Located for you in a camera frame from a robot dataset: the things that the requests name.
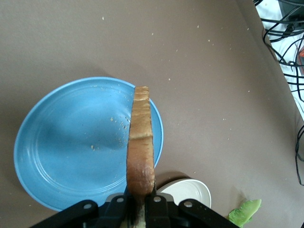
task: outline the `plate rim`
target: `plate rim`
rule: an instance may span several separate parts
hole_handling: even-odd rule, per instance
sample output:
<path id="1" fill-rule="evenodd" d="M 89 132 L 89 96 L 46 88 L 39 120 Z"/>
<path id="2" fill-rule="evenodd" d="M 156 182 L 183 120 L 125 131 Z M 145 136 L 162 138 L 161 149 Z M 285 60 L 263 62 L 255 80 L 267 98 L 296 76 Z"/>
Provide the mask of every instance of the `plate rim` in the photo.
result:
<path id="1" fill-rule="evenodd" d="M 165 184 L 164 186 L 160 187 L 159 189 L 157 189 L 157 192 L 159 193 L 162 193 L 162 191 L 164 191 L 166 188 L 176 184 L 176 183 L 179 183 L 179 182 L 198 182 L 199 184 L 201 184 L 202 186 L 204 186 L 208 192 L 208 195 L 209 195 L 209 200 L 210 200 L 210 205 L 206 205 L 208 206 L 209 208 L 211 208 L 211 193 L 210 193 L 210 190 L 209 188 L 207 187 L 207 185 L 205 183 L 203 183 L 202 181 L 200 180 L 197 180 L 197 179 L 192 179 L 192 178 L 183 178 L 183 179 L 177 179 L 177 180 L 173 180 L 167 184 Z"/>
<path id="2" fill-rule="evenodd" d="M 125 84 L 127 86 L 130 86 L 131 88 L 135 88 L 135 85 L 127 82 L 127 81 L 124 81 L 122 79 L 118 79 L 118 78 L 114 78 L 114 77 L 107 77 L 107 76 L 93 76 L 93 77 L 85 77 L 85 78 L 81 78 L 81 79 L 77 79 L 77 80 L 74 80 L 74 81 L 70 81 L 68 83 L 65 83 L 59 87 L 57 87 L 56 89 L 50 91 L 49 93 L 47 93 L 45 96 L 43 96 L 32 108 L 31 110 L 27 113 L 26 117 L 24 118 L 24 120 L 22 121 L 20 127 L 19 127 L 19 130 L 18 130 L 18 133 L 17 133 L 17 136 L 16 136 L 16 139 L 15 139 L 15 142 L 14 142 L 14 150 L 13 150 L 13 160 L 14 160 L 14 168 L 15 168 L 15 172 L 16 172 L 16 175 L 17 175 L 17 178 L 19 180 L 19 182 L 21 183 L 23 189 L 27 192 L 27 194 L 29 194 L 34 200 L 36 200 L 37 202 L 39 202 L 41 205 L 47 207 L 47 208 L 50 208 L 52 210 L 55 210 L 55 211 L 61 211 L 63 209 L 60 209 L 60 208 L 56 208 L 56 207 L 53 207 L 51 205 L 48 205 L 47 203 L 43 202 L 42 200 L 40 200 L 38 197 L 36 197 L 36 195 L 34 195 L 32 193 L 32 191 L 29 190 L 29 188 L 27 187 L 27 185 L 25 184 L 23 178 L 22 178 L 22 175 L 21 175 L 21 172 L 20 172 L 20 167 L 19 167 L 19 162 L 18 162 L 18 152 L 17 152 L 17 148 L 19 147 L 19 144 L 21 142 L 21 133 L 24 131 L 24 128 L 26 127 L 26 124 L 27 122 L 29 121 L 29 118 L 33 115 L 33 113 L 47 100 L 49 99 L 51 96 L 53 96 L 55 93 L 59 92 L 60 90 L 66 88 L 66 87 L 69 87 L 71 85 L 74 85 L 74 84 L 77 84 L 77 83 L 82 83 L 82 82 L 85 82 L 85 81 L 93 81 L 93 80 L 107 80 L 107 81 L 115 81 L 115 82 L 119 82 L 119 83 L 122 83 L 122 84 Z M 163 141 L 164 141 L 164 131 L 163 131 L 163 123 L 162 123 L 162 118 L 161 118 L 161 115 L 159 113 L 159 110 L 157 109 L 155 103 L 153 102 L 152 99 L 150 99 L 150 103 L 151 105 L 154 107 L 154 110 L 156 111 L 156 114 L 157 114 L 157 117 L 159 119 L 159 123 L 160 123 L 160 129 L 161 129 L 161 138 L 160 138 L 160 152 L 157 156 L 157 158 L 155 159 L 155 164 L 154 164 L 154 167 L 156 167 L 156 165 L 158 164 L 159 162 L 159 159 L 161 157 L 161 153 L 162 153 L 162 149 L 163 149 Z"/>

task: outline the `white plate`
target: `white plate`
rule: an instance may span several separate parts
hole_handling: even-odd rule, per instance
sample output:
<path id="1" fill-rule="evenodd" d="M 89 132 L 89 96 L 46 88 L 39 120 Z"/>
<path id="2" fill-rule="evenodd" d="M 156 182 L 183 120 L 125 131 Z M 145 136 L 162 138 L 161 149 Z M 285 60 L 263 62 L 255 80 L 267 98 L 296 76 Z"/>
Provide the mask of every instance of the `white plate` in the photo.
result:
<path id="1" fill-rule="evenodd" d="M 207 186 L 199 180 L 175 180 L 159 188 L 157 193 L 167 193 L 172 195 L 176 205 L 186 199 L 195 199 L 211 208 L 210 191 Z"/>

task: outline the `wire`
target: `wire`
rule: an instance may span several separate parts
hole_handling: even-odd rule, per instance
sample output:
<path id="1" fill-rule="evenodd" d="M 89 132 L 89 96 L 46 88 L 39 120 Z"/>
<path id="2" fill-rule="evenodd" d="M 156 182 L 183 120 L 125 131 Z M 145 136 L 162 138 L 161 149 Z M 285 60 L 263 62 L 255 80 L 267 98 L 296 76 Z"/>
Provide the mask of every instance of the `wire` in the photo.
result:
<path id="1" fill-rule="evenodd" d="M 300 34 L 302 34 L 303 32 L 304 32 L 304 30 L 300 30 L 300 31 L 298 31 L 298 32 L 289 32 L 290 30 L 287 28 L 286 29 L 286 31 L 285 32 L 282 32 L 282 34 L 281 35 L 278 35 L 278 34 L 272 34 L 272 33 L 268 33 L 269 35 L 272 35 L 272 36 L 280 36 L 280 38 L 278 38 L 278 39 L 270 39 L 269 41 L 271 42 L 271 43 L 273 43 L 273 42 L 278 42 L 278 41 L 280 41 L 280 40 L 282 40 L 282 39 L 284 39 L 284 38 L 287 38 L 287 37 L 294 37 L 294 36 L 298 36 L 298 35 L 300 35 Z"/>
<path id="2" fill-rule="evenodd" d="M 299 172 L 299 165 L 298 165 L 298 159 L 302 162 L 304 162 L 304 159 L 300 156 L 299 154 L 299 148 L 300 148 L 300 140 L 302 138 L 304 134 L 304 125 L 301 127 L 301 129 L 298 132 L 297 135 L 297 141 L 295 144 L 295 168 L 296 168 L 296 174 L 298 176 L 298 180 L 299 180 L 299 184 L 304 186 L 304 184 L 302 184 L 302 180 L 301 180 L 301 176 L 300 176 L 300 172 Z"/>
<path id="3" fill-rule="evenodd" d="M 288 16 L 290 16 L 291 14 L 293 14 L 294 12 L 296 12 L 298 9 L 300 8 L 300 6 L 298 6 L 298 7 L 296 7 L 296 8 L 294 8 L 292 11 L 290 11 L 289 13 L 287 13 L 285 16 L 283 16 L 281 19 L 280 19 L 280 22 L 281 21 L 283 21 L 285 18 L 287 18 Z M 268 35 L 268 33 L 272 30 L 272 29 L 274 29 L 276 26 L 278 26 L 279 24 L 280 24 L 280 22 L 277 22 L 273 27 L 271 27 L 270 29 L 268 29 L 268 30 L 266 30 L 266 33 L 264 34 L 264 36 L 263 36 L 263 42 L 266 44 L 266 42 L 265 42 L 265 38 L 266 38 L 266 36 Z"/>
<path id="4" fill-rule="evenodd" d="M 273 27 L 271 27 L 269 30 L 266 31 L 266 33 L 265 33 L 264 36 L 263 36 L 263 43 L 264 43 L 268 48 L 270 48 L 272 51 L 274 51 L 274 52 L 281 58 L 281 59 L 279 60 L 279 62 L 280 62 L 281 60 L 283 60 L 283 62 L 287 64 L 287 62 L 286 62 L 286 61 L 284 60 L 284 58 L 280 55 L 280 53 L 278 53 L 271 45 L 269 45 L 269 44 L 266 43 L 266 37 L 267 37 L 269 31 L 271 31 L 272 29 L 274 29 L 277 25 L 278 25 L 278 23 L 276 23 Z"/>
<path id="5" fill-rule="evenodd" d="M 295 82 L 287 82 L 288 84 L 290 84 L 290 85 L 299 85 L 299 86 L 304 86 L 304 83 L 295 83 Z"/>
<path id="6" fill-rule="evenodd" d="M 301 48 L 303 39 L 304 39 L 304 35 L 302 36 L 302 39 L 301 39 L 301 41 L 300 41 L 300 44 L 299 44 L 299 48 L 298 48 L 298 49 Z M 295 69 L 295 72 L 296 72 L 296 76 L 299 76 L 298 68 Z M 299 77 L 296 78 L 296 81 L 297 81 L 297 83 L 298 83 L 298 84 L 296 85 L 296 87 L 297 87 L 297 89 L 298 89 L 298 96 L 299 96 L 299 99 L 300 99 L 302 102 L 304 102 L 303 99 L 302 99 L 302 97 L 301 97 L 301 92 L 300 92 L 300 88 L 299 88 Z"/>
<path id="7" fill-rule="evenodd" d="M 285 65 L 285 66 L 288 66 L 288 63 L 287 63 L 287 62 L 285 61 L 285 59 L 280 55 L 280 53 L 277 52 L 277 50 L 275 50 L 271 45 L 267 44 L 266 41 L 265 41 L 265 39 L 263 39 L 263 42 L 264 42 L 264 44 L 265 44 L 269 49 L 271 49 L 273 52 L 276 53 L 277 56 L 280 57 L 280 60 L 278 60 L 280 64 L 283 64 L 283 65 Z"/>
<path id="8" fill-rule="evenodd" d="M 297 36 L 297 35 L 300 35 L 300 34 L 302 34 L 304 32 L 304 29 L 302 29 L 302 30 L 297 30 L 297 31 L 293 31 L 293 32 L 291 32 L 290 34 L 288 34 L 288 36 L 289 37 L 293 37 L 293 36 Z M 285 31 L 276 31 L 276 30 L 271 30 L 271 31 L 269 31 L 269 35 L 271 35 L 271 36 L 282 36 L 283 34 L 285 33 Z"/>
<path id="9" fill-rule="evenodd" d="M 294 92 L 298 92 L 299 90 L 300 90 L 300 91 L 303 91 L 304 89 L 291 90 L 291 92 L 294 93 Z"/>
<path id="10" fill-rule="evenodd" d="M 257 6 L 258 4 L 260 4 L 263 0 L 253 0 L 253 3 L 255 6 Z"/>
<path id="11" fill-rule="evenodd" d="M 290 75 L 290 74 L 284 74 L 284 76 L 287 76 L 287 77 L 294 77 L 294 78 L 304 78 L 304 76 L 296 76 L 296 75 Z"/>
<path id="12" fill-rule="evenodd" d="M 304 20 L 272 20 L 272 19 L 265 19 L 261 18 L 264 22 L 272 22 L 272 23 L 279 23 L 279 24 L 296 24 L 296 23 L 304 23 Z"/>
<path id="13" fill-rule="evenodd" d="M 297 42 L 299 42 L 300 40 L 303 40 L 303 38 L 300 38 L 300 39 L 297 39 L 296 41 L 294 41 L 287 49 L 286 51 L 284 52 L 284 54 L 282 55 L 282 57 L 284 57 L 286 55 L 286 53 L 288 52 L 288 50 Z"/>
<path id="14" fill-rule="evenodd" d="M 297 64 L 297 63 L 295 63 L 294 61 L 289 61 L 288 63 L 287 62 L 280 62 L 279 61 L 279 64 L 282 64 L 282 65 L 284 65 L 284 66 L 289 66 L 289 67 L 295 67 L 295 68 L 298 68 L 298 67 L 304 67 L 304 65 L 302 65 L 302 64 Z"/>

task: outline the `bread slice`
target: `bread slice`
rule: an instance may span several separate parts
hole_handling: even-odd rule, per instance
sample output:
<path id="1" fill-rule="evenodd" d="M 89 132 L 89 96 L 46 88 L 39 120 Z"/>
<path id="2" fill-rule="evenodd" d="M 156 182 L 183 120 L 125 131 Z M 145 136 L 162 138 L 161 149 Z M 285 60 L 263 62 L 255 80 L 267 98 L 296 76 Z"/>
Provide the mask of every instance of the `bread slice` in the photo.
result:
<path id="1" fill-rule="evenodd" d="M 127 152 L 128 191 L 138 204 L 154 188 L 153 134 L 149 88 L 135 87 Z"/>

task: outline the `lettuce leaf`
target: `lettuce leaf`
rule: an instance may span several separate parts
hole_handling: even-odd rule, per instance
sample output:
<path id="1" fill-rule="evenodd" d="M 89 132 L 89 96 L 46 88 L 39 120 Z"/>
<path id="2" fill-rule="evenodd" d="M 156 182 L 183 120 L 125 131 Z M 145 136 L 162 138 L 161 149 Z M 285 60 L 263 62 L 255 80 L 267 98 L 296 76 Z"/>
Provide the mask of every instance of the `lettuce leaf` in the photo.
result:
<path id="1" fill-rule="evenodd" d="M 229 221 L 240 228 L 252 220 L 252 216 L 261 207 L 261 199 L 249 200 L 229 213 Z"/>

